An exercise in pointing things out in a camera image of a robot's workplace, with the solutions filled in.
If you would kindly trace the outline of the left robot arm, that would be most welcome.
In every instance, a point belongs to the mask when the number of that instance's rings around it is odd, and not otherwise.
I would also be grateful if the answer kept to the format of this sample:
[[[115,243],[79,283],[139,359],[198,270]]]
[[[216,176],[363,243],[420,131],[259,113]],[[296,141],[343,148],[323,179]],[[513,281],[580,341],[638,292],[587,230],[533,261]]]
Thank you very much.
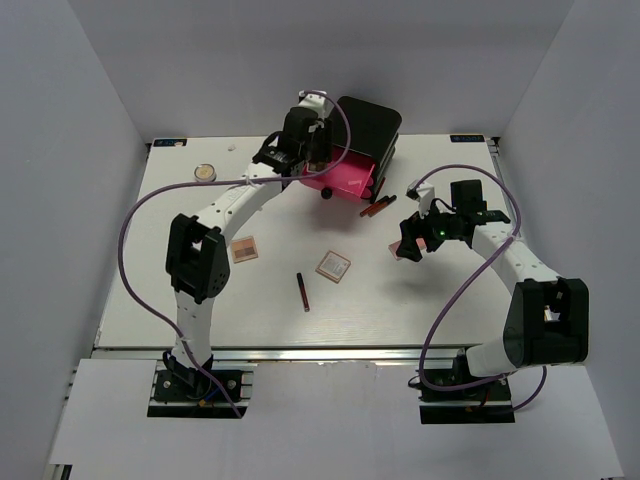
[[[239,185],[196,215],[179,214],[171,223],[166,271],[181,333],[163,362],[188,398],[202,398],[211,387],[206,370],[212,361],[211,317],[214,299],[230,277],[228,245],[254,213],[302,173],[305,163],[329,162],[331,125],[326,116],[325,100],[305,96],[289,110],[282,130],[265,140]]]

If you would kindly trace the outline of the pink drawer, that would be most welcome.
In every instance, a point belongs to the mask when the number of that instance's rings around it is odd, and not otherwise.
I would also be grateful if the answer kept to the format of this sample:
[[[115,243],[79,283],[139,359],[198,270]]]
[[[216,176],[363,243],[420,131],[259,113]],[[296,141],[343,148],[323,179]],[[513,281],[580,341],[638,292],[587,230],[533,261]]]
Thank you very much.
[[[373,196],[375,167],[372,157],[348,151],[345,159],[328,174],[302,180],[301,183],[318,191],[329,191],[330,198],[339,197],[359,203]]]

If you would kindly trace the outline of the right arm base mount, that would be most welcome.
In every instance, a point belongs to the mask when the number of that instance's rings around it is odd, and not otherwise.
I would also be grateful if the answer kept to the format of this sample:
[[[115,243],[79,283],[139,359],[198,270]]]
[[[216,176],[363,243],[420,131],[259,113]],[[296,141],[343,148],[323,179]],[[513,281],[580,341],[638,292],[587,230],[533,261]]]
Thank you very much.
[[[423,425],[511,424],[515,422],[508,375],[480,386],[455,391],[428,388],[418,374],[407,386],[418,392]]]

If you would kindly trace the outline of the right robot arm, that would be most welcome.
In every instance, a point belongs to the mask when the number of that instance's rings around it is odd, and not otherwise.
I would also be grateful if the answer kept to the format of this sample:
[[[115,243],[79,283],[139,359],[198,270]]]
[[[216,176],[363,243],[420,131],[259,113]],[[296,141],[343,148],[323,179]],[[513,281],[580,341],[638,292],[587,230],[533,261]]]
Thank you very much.
[[[407,189],[418,210],[400,224],[396,254],[418,262],[444,242],[464,242],[492,268],[511,295],[502,333],[456,356],[453,390],[472,399],[488,378],[532,366],[578,364],[589,350],[589,290],[580,279],[562,277],[517,237],[501,210],[491,210],[480,180],[451,185],[451,204],[440,209],[430,184]]]

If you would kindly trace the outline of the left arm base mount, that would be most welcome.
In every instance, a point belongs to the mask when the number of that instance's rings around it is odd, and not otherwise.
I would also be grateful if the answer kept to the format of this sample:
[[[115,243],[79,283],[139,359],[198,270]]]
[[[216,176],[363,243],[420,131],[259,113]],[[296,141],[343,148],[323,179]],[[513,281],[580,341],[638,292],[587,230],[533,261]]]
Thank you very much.
[[[221,383],[232,400],[232,406],[220,387],[208,377],[196,387],[187,385],[160,362],[151,384],[147,407],[149,418],[232,419],[246,413],[252,396],[254,371],[246,368],[215,368],[211,374]]]

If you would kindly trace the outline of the pink blush palette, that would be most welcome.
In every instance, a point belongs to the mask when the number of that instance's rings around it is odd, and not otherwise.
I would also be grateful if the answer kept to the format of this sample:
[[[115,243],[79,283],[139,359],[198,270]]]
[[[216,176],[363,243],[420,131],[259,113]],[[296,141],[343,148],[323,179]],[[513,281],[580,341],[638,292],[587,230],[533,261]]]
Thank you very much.
[[[400,240],[398,240],[398,241],[396,241],[396,242],[394,242],[394,243],[392,243],[392,244],[390,244],[390,245],[388,246],[388,249],[389,249],[389,251],[391,252],[392,257],[393,257],[396,261],[399,261],[399,260],[400,260],[400,257],[397,255],[397,250],[398,250],[398,248],[399,248],[400,244],[401,244],[401,241],[400,241]],[[417,240],[417,245],[418,245],[418,247],[419,247],[419,249],[420,249],[421,251],[424,251],[424,250],[426,249],[426,244],[425,244],[425,242],[424,242],[424,240],[423,240],[422,238],[419,238],[419,239]]]

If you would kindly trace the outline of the square palette label side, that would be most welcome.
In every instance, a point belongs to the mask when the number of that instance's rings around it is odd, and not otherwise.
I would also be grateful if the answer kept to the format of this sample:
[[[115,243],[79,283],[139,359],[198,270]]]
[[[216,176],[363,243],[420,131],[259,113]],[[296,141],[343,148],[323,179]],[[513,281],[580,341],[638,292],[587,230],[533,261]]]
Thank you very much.
[[[338,284],[351,266],[351,261],[332,250],[328,250],[315,268],[315,272]]]

